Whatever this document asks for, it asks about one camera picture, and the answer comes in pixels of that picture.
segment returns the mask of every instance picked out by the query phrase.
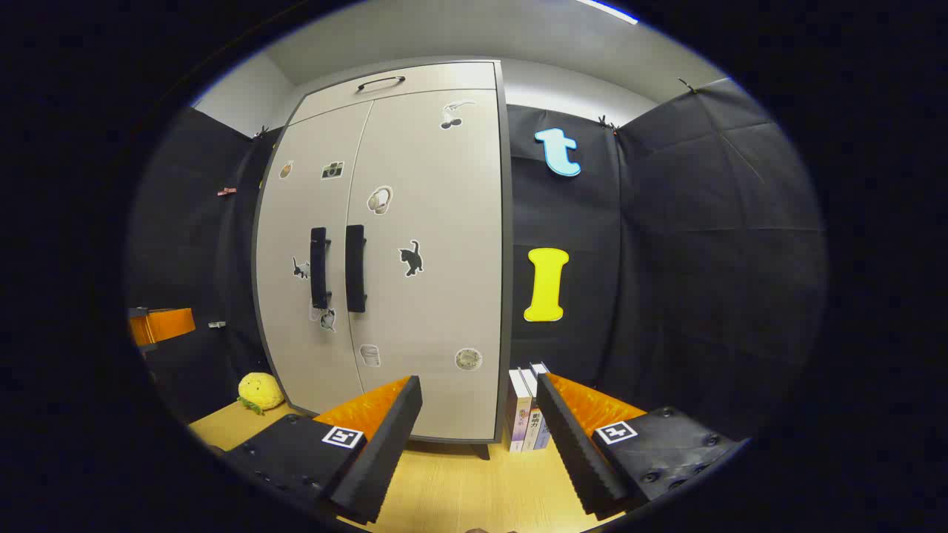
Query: black curtain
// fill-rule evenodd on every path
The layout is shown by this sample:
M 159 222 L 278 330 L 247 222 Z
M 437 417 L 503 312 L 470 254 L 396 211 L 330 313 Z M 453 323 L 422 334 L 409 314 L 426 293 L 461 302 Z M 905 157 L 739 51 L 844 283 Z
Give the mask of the black curtain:
M 243 213 L 249 210 L 252 225 L 272 144 L 272 134 L 250 139 L 188 108 L 156 148 L 131 209 L 128 306 L 190 307 L 194 315 L 194 331 L 162 341 L 146 358 L 159 393 L 184 423 L 226 406 L 246 372 L 266 369 L 252 300 L 247 307 Z M 237 193 L 217 195 L 235 186 Z M 218 321 L 227 327 L 208 328 Z
M 514 290 L 511 365 L 544 361 L 560 376 L 593 385 L 609 342 L 619 279 L 619 168 L 611 128 L 565 113 L 508 105 L 514 197 Z M 536 132 L 563 130 L 578 175 L 554 173 Z M 533 248 L 570 255 L 562 270 L 556 322 L 528 322 Z
M 723 80 L 618 131 L 622 256 L 600 390 L 751 436 L 799 375 L 826 285 L 810 176 Z

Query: cabinet leg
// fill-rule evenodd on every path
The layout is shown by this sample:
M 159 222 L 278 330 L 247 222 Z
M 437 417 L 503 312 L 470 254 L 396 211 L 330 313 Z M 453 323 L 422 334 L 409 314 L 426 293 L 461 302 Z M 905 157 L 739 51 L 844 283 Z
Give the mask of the cabinet leg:
M 477 453 L 478 457 L 484 461 L 490 461 L 490 449 L 486 444 L 472 444 L 471 448 L 474 449 L 474 453 Z

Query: black handle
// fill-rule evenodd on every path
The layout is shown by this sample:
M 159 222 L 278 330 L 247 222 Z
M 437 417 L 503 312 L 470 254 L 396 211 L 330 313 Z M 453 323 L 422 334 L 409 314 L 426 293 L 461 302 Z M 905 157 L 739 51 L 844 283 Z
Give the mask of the black handle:
M 326 292 L 326 247 L 330 241 L 326 238 L 326 228 L 312 228 L 309 232 L 309 290 L 313 297 L 313 307 L 326 309 L 332 292 Z
M 349 312 L 365 312 L 365 226 L 346 226 L 346 303 Z
M 369 83 L 384 82 L 384 81 L 386 81 L 386 80 L 398 80 L 398 83 L 401 83 L 401 82 L 403 82 L 403 81 L 405 80 L 405 76 L 390 76 L 389 78 L 379 78 L 378 80 L 372 80 L 371 82 L 365 82 L 365 83 L 363 83 L 362 85 L 360 85 L 360 86 L 358 87 L 358 90 L 361 91 L 361 90 L 364 89 L 365 86 L 368 85 Z

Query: stuffed toy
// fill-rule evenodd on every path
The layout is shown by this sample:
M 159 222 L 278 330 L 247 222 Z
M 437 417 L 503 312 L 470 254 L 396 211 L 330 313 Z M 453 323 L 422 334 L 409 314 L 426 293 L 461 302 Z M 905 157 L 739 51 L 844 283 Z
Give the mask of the stuffed toy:
M 277 380 L 266 372 L 251 372 L 237 386 L 237 400 L 256 414 L 273 409 L 283 403 L 283 392 Z

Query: white cabinet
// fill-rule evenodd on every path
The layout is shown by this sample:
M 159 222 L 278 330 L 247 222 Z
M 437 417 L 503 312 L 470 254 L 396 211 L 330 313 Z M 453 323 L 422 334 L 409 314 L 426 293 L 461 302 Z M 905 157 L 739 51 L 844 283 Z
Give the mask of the white cabinet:
M 271 366 L 293 406 L 318 413 L 418 375 L 413 437 L 500 438 L 512 236 L 499 67 L 405 68 L 393 72 L 414 73 L 413 92 L 339 100 L 341 85 L 395 76 L 378 73 L 308 95 L 288 122 L 261 193 L 254 283 Z M 307 271 L 294 274 L 301 260 Z M 332 296 L 313 309 L 323 263 Z

